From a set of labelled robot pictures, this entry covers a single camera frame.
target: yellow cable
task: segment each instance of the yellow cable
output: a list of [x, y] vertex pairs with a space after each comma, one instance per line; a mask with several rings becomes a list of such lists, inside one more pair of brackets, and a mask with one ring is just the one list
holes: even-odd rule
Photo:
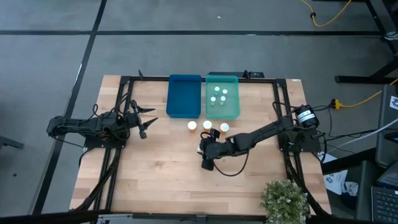
[[[390, 83], [390, 85], [393, 85], [395, 82], [398, 82], [398, 78], [395, 79], [392, 83]], [[352, 108], [352, 107], [354, 107], [354, 106], [361, 105], [361, 104], [363, 104], [363, 103], [366, 103], [366, 102], [369, 101], [370, 99], [374, 98], [375, 96], [377, 96], [377, 95], [380, 94], [381, 92], [382, 92], [382, 90], [378, 91], [377, 93], [373, 94], [373, 95], [370, 96], [369, 98], [367, 98], [367, 99], [365, 99], [365, 100], [363, 100], [363, 101], [361, 101], [361, 102], [359, 102], [359, 103], [356, 103], [356, 104], [354, 104], [354, 105], [344, 105], [344, 104], [340, 103], [340, 102], [337, 100], [337, 101], [336, 101], [336, 105], [337, 105], [336, 109], [339, 109], [339, 108]]]
[[[304, 4], [306, 4], [306, 5], [310, 8], [311, 13], [313, 13], [313, 9], [312, 9], [311, 5], [309, 5], [309, 4], [308, 4], [306, 1], [304, 1], [304, 0], [300, 0], [300, 1], [304, 2]], [[352, 0], [349, 0], [349, 1], [347, 2], [347, 4], [342, 8], [342, 10], [341, 10], [332, 20], [330, 20], [329, 22], [327, 22], [327, 23], [325, 23], [325, 24], [322, 24], [322, 25], [318, 25], [317, 22], [315, 21], [315, 16], [311, 16], [311, 17], [312, 17], [312, 22], [313, 22], [317, 27], [324, 27], [324, 26], [330, 24], [331, 22], [333, 22], [334, 20], [336, 20], [336, 19], [341, 15], [341, 13], [344, 12], [344, 10], [346, 10], [346, 8], [347, 8], [348, 5], [351, 3], [351, 1], [352, 1]]]

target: blue bin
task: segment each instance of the blue bin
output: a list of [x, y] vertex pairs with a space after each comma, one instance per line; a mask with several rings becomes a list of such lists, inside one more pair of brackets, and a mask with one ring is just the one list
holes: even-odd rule
[[200, 101], [200, 75], [169, 76], [166, 113], [171, 118], [199, 118]]

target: green plant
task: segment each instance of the green plant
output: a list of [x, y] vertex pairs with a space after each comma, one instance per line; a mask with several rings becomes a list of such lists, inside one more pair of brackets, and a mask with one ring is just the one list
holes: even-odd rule
[[267, 223], [305, 223], [310, 216], [307, 194], [290, 180], [275, 180], [267, 183], [261, 195], [260, 207], [268, 212]]

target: white cap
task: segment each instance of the white cap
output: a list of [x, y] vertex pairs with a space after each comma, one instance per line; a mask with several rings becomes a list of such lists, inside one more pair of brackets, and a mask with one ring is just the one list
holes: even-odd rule
[[197, 128], [197, 123], [194, 122], [194, 121], [190, 121], [190, 122], [188, 123], [188, 129], [189, 129], [189, 130], [195, 130], [195, 128]]
[[221, 129], [222, 131], [226, 132], [226, 131], [229, 130], [229, 125], [228, 125], [227, 123], [222, 123], [222, 124], [220, 125], [220, 129]]
[[205, 121], [203, 122], [203, 127], [205, 129], [210, 129], [211, 128], [211, 121]]

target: green bin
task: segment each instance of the green bin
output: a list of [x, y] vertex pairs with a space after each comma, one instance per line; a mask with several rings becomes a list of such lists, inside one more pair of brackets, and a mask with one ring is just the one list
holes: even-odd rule
[[206, 77], [206, 116], [213, 119], [236, 119], [241, 114], [239, 105], [239, 83], [234, 75], [208, 75]]

